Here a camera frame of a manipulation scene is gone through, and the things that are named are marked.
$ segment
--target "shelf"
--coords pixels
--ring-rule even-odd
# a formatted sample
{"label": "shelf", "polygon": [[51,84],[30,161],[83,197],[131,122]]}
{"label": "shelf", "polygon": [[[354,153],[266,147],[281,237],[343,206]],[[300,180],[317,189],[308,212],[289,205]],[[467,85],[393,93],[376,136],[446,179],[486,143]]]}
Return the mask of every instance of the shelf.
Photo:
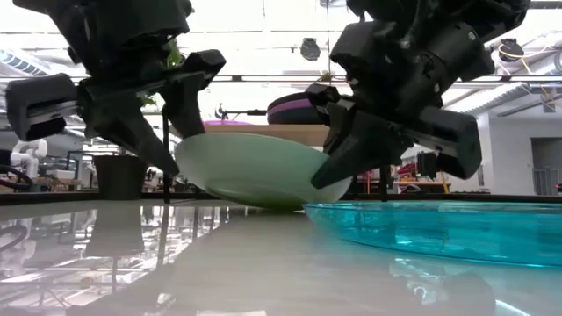
{"label": "shelf", "polygon": [[[208,133],[254,133],[285,140],[297,141],[307,146],[321,147],[328,135],[328,127],[321,125],[213,125],[205,126]],[[180,137],[176,130],[171,126],[169,132]]]}

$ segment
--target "purple object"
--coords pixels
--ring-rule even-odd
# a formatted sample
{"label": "purple object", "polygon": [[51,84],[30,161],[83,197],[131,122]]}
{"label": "purple object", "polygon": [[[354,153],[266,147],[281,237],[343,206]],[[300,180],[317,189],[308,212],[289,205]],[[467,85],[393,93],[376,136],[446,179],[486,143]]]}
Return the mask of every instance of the purple object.
{"label": "purple object", "polygon": [[274,107],[273,109],[269,110],[267,114],[271,115],[281,111],[301,109],[311,106],[312,105],[310,104],[310,101],[308,101],[308,99],[294,100],[294,101],[285,102],[283,104]]}
{"label": "purple object", "polygon": [[204,125],[251,125],[250,123],[241,121],[229,121],[229,120],[210,120],[203,122]]}

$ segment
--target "transparent blue plate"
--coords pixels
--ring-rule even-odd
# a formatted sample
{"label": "transparent blue plate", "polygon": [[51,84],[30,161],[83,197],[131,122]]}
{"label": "transparent blue plate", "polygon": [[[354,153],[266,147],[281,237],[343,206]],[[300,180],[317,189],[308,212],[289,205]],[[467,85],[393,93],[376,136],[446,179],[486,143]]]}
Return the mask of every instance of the transparent blue plate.
{"label": "transparent blue plate", "polygon": [[391,201],[304,207],[317,226],[370,246],[562,267],[562,204]]}

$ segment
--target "white bowl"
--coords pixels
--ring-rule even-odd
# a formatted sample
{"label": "white bowl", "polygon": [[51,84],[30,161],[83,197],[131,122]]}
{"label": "white bowl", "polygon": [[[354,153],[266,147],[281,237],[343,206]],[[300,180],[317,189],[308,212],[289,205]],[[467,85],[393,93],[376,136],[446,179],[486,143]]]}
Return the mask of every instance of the white bowl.
{"label": "white bowl", "polygon": [[176,147],[177,165],[189,182],[217,198],[270,209],[339,200],[351,178],[320,190],[310,184],[327,158],[298,142],[250,133],[205,133]]}

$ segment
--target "black bin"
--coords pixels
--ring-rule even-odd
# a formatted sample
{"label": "black bin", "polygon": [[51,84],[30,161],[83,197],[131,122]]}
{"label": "black bin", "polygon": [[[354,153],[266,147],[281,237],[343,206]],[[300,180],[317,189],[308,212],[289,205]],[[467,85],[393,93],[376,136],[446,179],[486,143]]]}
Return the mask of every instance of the black bin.
{"label": "black bin", "polygon": [[102,199],[141,199],[148,165],[131,155],[94,156],[97,184]]}

